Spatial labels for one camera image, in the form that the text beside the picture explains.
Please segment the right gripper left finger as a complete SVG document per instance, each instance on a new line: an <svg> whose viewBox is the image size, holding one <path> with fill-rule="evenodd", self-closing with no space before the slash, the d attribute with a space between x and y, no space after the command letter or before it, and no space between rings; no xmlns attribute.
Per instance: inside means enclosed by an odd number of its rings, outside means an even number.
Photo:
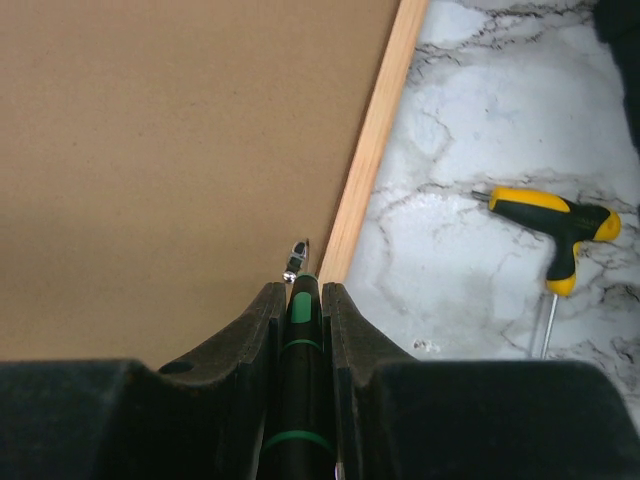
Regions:
<svg viewBox="0 0 640 480"><path fill-rule="evenodd" d="M246 479L258 445L285 288L153 370L135 359L1 366L5 479Z"/></svg>

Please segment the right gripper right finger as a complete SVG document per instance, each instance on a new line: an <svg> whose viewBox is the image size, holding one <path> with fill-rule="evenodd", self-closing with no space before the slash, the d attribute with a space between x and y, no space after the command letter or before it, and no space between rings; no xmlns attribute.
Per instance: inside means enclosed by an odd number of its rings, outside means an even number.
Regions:
<svg viewBox="0 0 640 480"><path fill-rule="evenodd" d="M419 361L346 288L322 292L343 479L635 479L639 436L579 361Z"/></svg>

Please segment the green black precision screwdriver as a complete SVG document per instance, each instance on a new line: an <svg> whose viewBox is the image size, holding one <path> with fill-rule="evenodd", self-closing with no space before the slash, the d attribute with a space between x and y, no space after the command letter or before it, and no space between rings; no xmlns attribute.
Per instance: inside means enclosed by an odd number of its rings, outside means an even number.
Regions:
<svg viewBox="0 0 640 480"><path fill-rule="evenodd" d="M257 477L333 479L335 437L331 358L318 281L301 274L293 284L283 323Z"/></svg>

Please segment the red wooden photo frame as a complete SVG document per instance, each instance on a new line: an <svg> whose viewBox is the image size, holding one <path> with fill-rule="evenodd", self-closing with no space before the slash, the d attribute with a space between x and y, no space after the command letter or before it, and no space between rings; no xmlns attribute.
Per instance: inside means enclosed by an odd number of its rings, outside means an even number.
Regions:
<svg viewBox="0 0 640 480"><path fill-rule="evenodd" d="M152 367L350 262L422 1L5 1L1 356Z"/></svg>

